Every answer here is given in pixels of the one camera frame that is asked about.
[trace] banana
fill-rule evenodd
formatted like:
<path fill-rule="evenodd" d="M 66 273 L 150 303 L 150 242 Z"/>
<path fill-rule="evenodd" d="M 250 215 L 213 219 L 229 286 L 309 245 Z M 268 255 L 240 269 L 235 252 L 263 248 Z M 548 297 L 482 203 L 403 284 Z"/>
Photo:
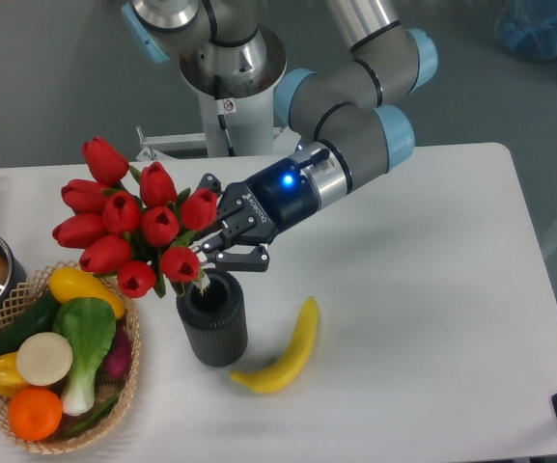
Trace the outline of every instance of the banana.
<path fill-rule="evenodd" d="M 319 324 L 319 306 L 314 297 L 304 302 L 287 350 L 271 366 L 244 373 L 232 370 L 231 379 L 259 394 L 281 390 L 297 377 L 308 361 Z"/>

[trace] tulip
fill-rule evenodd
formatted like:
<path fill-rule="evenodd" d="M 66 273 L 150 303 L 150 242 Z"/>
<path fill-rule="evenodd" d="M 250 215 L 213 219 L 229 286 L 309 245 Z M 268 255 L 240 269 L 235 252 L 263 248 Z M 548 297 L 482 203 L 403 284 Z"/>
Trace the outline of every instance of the tulip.
<path fill-rule="evenodd" d="M 200 266 L 197 255 L 185 246 L 167 249 L 160 260 L 160 270 L 172 282 L 191 282 L 197 278 Z"/>
<path fill-rule="evenodd" d="M 134 232 L 141 224 L 141 208 L 126 191 L 111 195 L 102 211 L 102 222 L 109 232 Z"/>
<path fill-rule="evenodd" d="M 108 197 L 102 190 L 108 186 L 96 181 L 75 179 L 62 188 L 64 203 L 72 208 L 75 213 L 95 212 L 100 214 Z"/>
<path fill-rule="evenodd" d="M 117 234 L 108 234 L 87 248 L 78 260 L 86 272 L 117 272 L 132 260 L 132 247 Z"/>
<path fill-rule="evenodd" d="M 178 198 L 173 179 L 158 161 L 153 162 L 141 172 L 141 200 L 147 207 L 158 207 Z"/>
<path fill-rule="evenodd" d="M 107 234 L 100 215 L 89 212 L 70 217 L 53 229 L 53 238 L 65 248 L 85 249 Z"/>
<path fill-rule="evenodd" d="M 154 207 L 141 217 L 141 232 L 152 246 L 170 244 L 180 231 L 180 223 L 168 207 Z"/>
<path fill-rule="evenodd" d="M 189 230 L 202 230 L 216 220 L 217 197 L 207 188 L 199 188 L 181 205 L 181 223 Z"/>
<path fill-rule="evenodd" d="M 141 260 L 124 264 L 117 274 L 117 285 L 127 297 L 143 297 L 155 281 L 153 269 Z"/>
<path fill-rule="evenodd" d="M 85 142 L 82 152 L 89 172 L 99 183 L 113 186 L 127 174 L 129 169 L 127 159 L 101 137 Z"/>

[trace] fake vegetable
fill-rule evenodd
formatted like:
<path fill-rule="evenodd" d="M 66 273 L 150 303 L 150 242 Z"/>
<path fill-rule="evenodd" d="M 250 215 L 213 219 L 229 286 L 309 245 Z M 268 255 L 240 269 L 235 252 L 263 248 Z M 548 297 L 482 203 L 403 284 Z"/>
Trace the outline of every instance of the fake vegetable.
<path fill-rule="evenodd" d="M 0 356 L 16 352 L 29 337 L 50 330 L 60 305 L 47 289 L 31 307 L 0 331 Z"/>
<path fill-rule="evenodd" d="M 231 371 L 231 379 L 259 394 L 273 393 L 297 377 L 313 349 L 319 324 L 319 306 L 314 297 L 304 302 L 295 322 L 287 350 L 276 363 L 251 373 Z"/>
<path fill-rule="evenodd" d="M 115 336 L 115 315 L 103 299 L 81 297 L 62 305 L 53 331 L 72 347 L 72 366 L 61 398 L 66 415 L 89 411 L 96 400 L 96 371 Z"/>
<path fill-rule="evenodd" d="M 122 300 L 98 278 L 80 268 L 62 267 L 55 270 L 48 280 L 53 296 L 62 304 L 76 297 L 97 297 L 106 301 L 118 320 L 125 314 Z"/>
<path fill-rule="evenodd" d="M 72 348 L 57 333 L 37 333 L 18 349 L 16 368 L 34 386 L 49 386 L 62 379 L 72 365 Z"/>
<path fill-rule="evenodd" d="M 132 343 L 125 333 L 122 325 L 117 325 L 111 350 L 102 362 L 102 371 L 113 379 L 124 378 L 130 370 L 132 363 Z"/>
<path fill-rule="evenodd" d="M 78 436 L 88 429 L 94 427 L 102 418 L 109 414 L 113 407 L 117 403 L 119 396 L 117 394 L 111 395 L 105 401 L 103 401 L 96 409 L 90 413 L 87 418 L 76 422 L 64 432 L 59 435 L 60 439 L 71 439 L 72 437 Z"/>
<path fill-rule="evenodd" d="M 62 402 L 48 389 L 24 389 L 12 398 L 8 406 L 10 430 L 25 441 L 39 441 L 50 436 L 61 420 Z"/>
<path fill-rule="evenodd" d="M 0 395 L 14 397 L 30 384 L 23 379 L 16 368 L 16 352 L 0 356 Z"/>

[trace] wicker basket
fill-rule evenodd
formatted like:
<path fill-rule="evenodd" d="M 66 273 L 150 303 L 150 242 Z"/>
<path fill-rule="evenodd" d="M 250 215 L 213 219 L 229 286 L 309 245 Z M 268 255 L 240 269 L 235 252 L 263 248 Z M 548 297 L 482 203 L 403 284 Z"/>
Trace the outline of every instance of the wicker basket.
<path fill-rule="evenodd" d="M 33 278 L 26 283 L 20 283 L 14 289 L 10 297 L 4 301 L 3 309 L 0 310 L 0 330 L 25 311 L 31 304 L 44 292 L 48 285 L 48 279 L 53 271 L 60 267 L 78 267 L 76 262 L 58 262 L 55 266 L 46 267 L 44 270 L 36 272 Z M 85 447 L 109 432 L 124 415 L 127 410 L 134 390 L 139 369 L 139 354 L 141 349 L 141 338 L 139 329 L 138 313 L 136 304 L 132 299 L 125 297 L 117 287 L 117 282 L 113 278 L 102 280 L 112 291 L 114 291 L 124 301 L 126 314 L 124 318 L 125 331 L 132 342 L 132 365 L 128 375 L 119 381 L 114 381 L 106 374 L 98 373 L 96 377 L 96 404 L 100 405 L 104 400 L 113 394 L 119 394 L 119 399 L 111 412 L 98 422 L 93 428 L 85 431 L 76 437 L 68 440 L 58 439 L 57 435 L 64 431 L 68 426 L 83 419 L 81 417 L 68 417 L 64 415 L 60 428 L 53 436 L 39 442 L 28 442 L 17 438 L 10 430 L 8 424 L 8 403 L 10 400 L 0 395 L 0 430 L 6 435 L 7 439 L 17 447 L 26 449 L 32 453 L 56 454 L 64 453 Z"/>

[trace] bok choy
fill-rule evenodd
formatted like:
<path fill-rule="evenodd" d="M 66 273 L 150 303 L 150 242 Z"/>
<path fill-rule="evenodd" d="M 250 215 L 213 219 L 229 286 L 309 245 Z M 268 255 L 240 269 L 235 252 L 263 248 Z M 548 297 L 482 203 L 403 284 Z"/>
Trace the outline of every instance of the bok choy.
<path fill-rule="evenodd" d="M 66 415 L 89 411 L 96 400 L 96 372 L 115 336 L 110 304 L 95 297 L 72 299 L 57 312 L 53 331 L 72 347 L 72 366 L 61 399 Z"/>

